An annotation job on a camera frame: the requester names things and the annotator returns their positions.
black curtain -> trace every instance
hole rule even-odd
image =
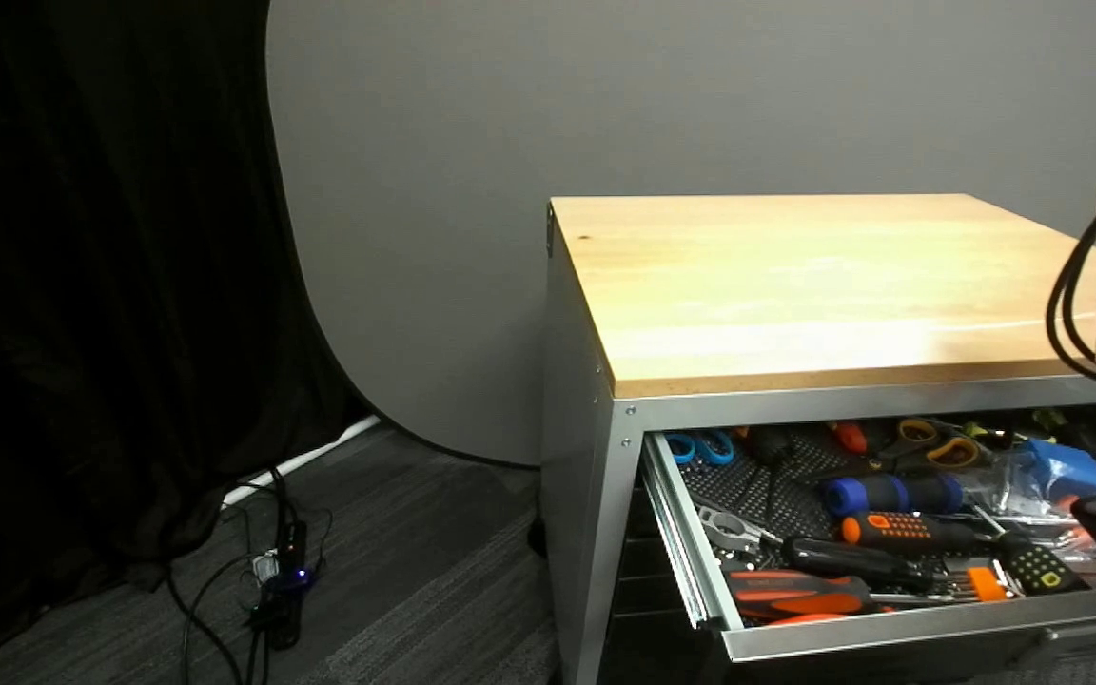
[[[262,0],[0,0],[0,638],[370,409],[290,235]]]

open drawer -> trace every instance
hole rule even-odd
[[[665,433],[647,433],[643,492],[654,511],[662,547],[695,632],[719,634],[730,662],[771,662],[798,655],[889,652],[983,634],[1031,634],[1027,643],[1096,643],[1096,562],[1077,567],[1089,590],[1031,594],[1007,601],[950,601],[923,610],[856,614],[813,625],[752,625],[733,605],[695,507],[690,471],[676,467]]]

screwdriver handle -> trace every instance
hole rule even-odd
[[[911,514],[856,514],[842,523],[842,539],[851,547],[889,547],[889,552],[983,552],[992,537],[969,525],[940,525],[931,516]]]
[[[851,547],[842,539],[782,539],[782,562],[810,573],[856,573],[869,586],[930,590],[937,573],[887,547]]]
[[[819,577],[804,570],[727,570],[738,610],[752,622],[781,615],[843,615],[871,605],[869,586],[851,573]]]

pliers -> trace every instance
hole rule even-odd
[[[761,561],[763,543],[782,543],[771,528],[748,525],[733,511],[699,507],[704,537],[710,539],[717,554],[724,561]]]
[[[917,440],[923,448],[923,459],[937,467],[969,467],[984,458],[984,448],[969,433],[959,433],[950,421],[937,419],[903,419],[897,436]]]

grey backdrop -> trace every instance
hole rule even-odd
[[[553,193],[969,192],[1074,231],[1096,0],[279,0],[270,103],[354,384],[530,463]]]

